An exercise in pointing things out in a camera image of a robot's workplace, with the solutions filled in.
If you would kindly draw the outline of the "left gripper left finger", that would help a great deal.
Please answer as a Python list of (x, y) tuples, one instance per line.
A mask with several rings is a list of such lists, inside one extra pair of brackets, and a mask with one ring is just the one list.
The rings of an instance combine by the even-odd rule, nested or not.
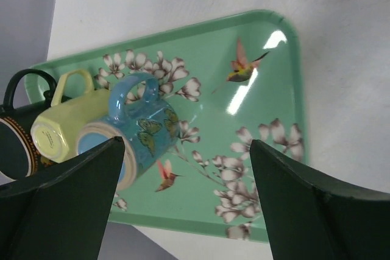
[(1, 185), (1, 259), (97, 259), (124, 151), (115, 136)]

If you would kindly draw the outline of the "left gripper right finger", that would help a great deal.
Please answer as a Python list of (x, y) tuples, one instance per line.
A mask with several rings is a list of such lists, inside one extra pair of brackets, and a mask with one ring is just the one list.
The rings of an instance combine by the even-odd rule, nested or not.
[(260, 140), (250, 145), (274, 259), (388, 259), (389, 194), (329, 176)]

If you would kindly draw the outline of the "light green faceted mug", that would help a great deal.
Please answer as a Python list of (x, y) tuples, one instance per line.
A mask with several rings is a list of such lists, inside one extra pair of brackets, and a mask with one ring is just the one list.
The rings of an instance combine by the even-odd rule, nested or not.
[[(79, 74), (85, 91), (79, 97), (62, 102), (68, 78)], [(31, 126), (30, 135), (37, 150), (46, 158), (62, 163), (77, 155), (77, 137), (89, 122), (108, 113), (110, 91), (94, 88), (93, 78), (85, 69), (76, 69), (60, 76), (51, 106), (39, 114)]]

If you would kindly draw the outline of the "blue butterfly mug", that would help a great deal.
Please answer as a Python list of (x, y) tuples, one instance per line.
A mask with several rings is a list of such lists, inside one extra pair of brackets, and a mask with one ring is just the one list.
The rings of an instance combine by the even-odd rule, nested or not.
[(159, 96), (159, 82), (150, 73), (133, 73), (111, 90), (108, 113), (87, 123), (78, 134), (80, 155), (114, 137), (122, 137), (125, 151), (117, 190), (130, 187), (179, 138), (177, 114)]

